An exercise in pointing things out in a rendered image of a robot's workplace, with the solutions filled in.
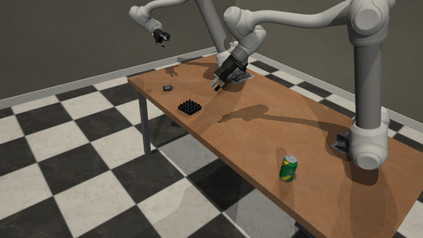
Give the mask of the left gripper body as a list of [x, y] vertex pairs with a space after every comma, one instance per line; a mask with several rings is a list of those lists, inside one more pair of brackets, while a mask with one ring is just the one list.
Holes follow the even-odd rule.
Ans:
[[241, 71], [245, 72], [246, 66], [242, 63], [249, 57], [249, 55], [242, 49], [240, 46], [236, 46], [230, 55], [221, 65], [221, 67], [217, 68], [214, 73], [224, 82], [229, 74], [234, 72], [234, 70], [238, 67]]

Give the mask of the green and yellow drink can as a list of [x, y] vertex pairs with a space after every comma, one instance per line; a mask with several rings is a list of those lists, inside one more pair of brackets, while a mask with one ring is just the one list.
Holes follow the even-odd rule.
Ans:
[[280, 169], [280, 178], [284, 181], [291, 181], [297, 168], [297, 158], [293, 155], [286, 155]]

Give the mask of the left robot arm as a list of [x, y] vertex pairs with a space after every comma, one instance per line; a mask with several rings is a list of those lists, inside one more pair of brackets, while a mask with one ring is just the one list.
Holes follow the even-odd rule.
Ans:
[[388, 156], [390, 117], [381, 106], [382, 42], [387, 37], [389, 11], [394, 6], [395, 0], [346, 0], [316, 15], [251, 12], [230, 7], [224, 12], [223, 21], [238, 46], [249, 56], [267, 37], [266, 31], [258, 25], [263, 22], [299, 28], [347, 24], [349, 41], [354, 46], [356, 116], [350, 126], [350, 139], [349, 132], [348, 135], [337, 134], [342, 140], [337, 148], [349, 153], [357, 167], [373, 170], [380, 168]]

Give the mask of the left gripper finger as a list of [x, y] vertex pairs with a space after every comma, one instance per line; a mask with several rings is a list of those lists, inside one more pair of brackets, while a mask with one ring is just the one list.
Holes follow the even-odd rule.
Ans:
[[220, 88], [225, 84], [221, 79], [219, 79], [221, 81], [221, 83], [214, 89], [216, 92], [218, 92], [218, 90], [220, 90]]
[[212, 88], [215, 84], [216, 84], [216, 82], [219, 80], [219, 77], [216, 75], [216, 74], [214, 74], [215, 76], [216, 76], [216, 78], [209, 84], [209, 86]]

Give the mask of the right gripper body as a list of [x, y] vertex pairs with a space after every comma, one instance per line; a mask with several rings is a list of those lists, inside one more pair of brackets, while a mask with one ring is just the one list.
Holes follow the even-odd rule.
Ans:
[[162, 44], [162, 42], [164, 40], [163, 37], [160, 36], [160, 34], [166, 36], [167, 40], [165, 40], [165, 41], [169, 41], [170, 34], [168, 34], [167, 32], [163, 32], [163, 29], [160, 26], [154, 26], [152, 28], [151, 32], [152, 32], [152, 35], [155, 39], [156, 44], [157, 43]]

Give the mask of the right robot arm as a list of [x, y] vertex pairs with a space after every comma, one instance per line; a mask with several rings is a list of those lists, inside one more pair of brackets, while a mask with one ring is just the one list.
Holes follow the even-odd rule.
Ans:
[[[162, 8], [162, 7], [172, 7], [181, 5], [188, 0], [156, 0], [152, 1], [146, 6], [133, 6], [129, 12], [131, 19], [136, 22], [138, 25], [144, 27], [151, 33], [151, 30], [154, 26], [160, 26], [163, 29], [162, 24], [151, 17], [151, 12], [153, 9]], [[194, 0], [200, 10], [202, 18], [207, 26], [207, 29], [210, 33], [211, 39], [216, 47], [217, 54], [216, 60], [218, 68], [221, 67], [222, 63], [230, 56], [231, 51], [238, 45], [238, 41], [230, 45], [225, 31], [222, 27], [220, 19], [217, 15], [215, 7], [212, 3], [212, 0]], [[151, 33], [152, 34], [152, 33]], [[238, 67], [228, 75], [226, 79], [232, 79], [234, 81], [239, 81], [241, 79], [250, 77], [249, 73], [241, 71]]]

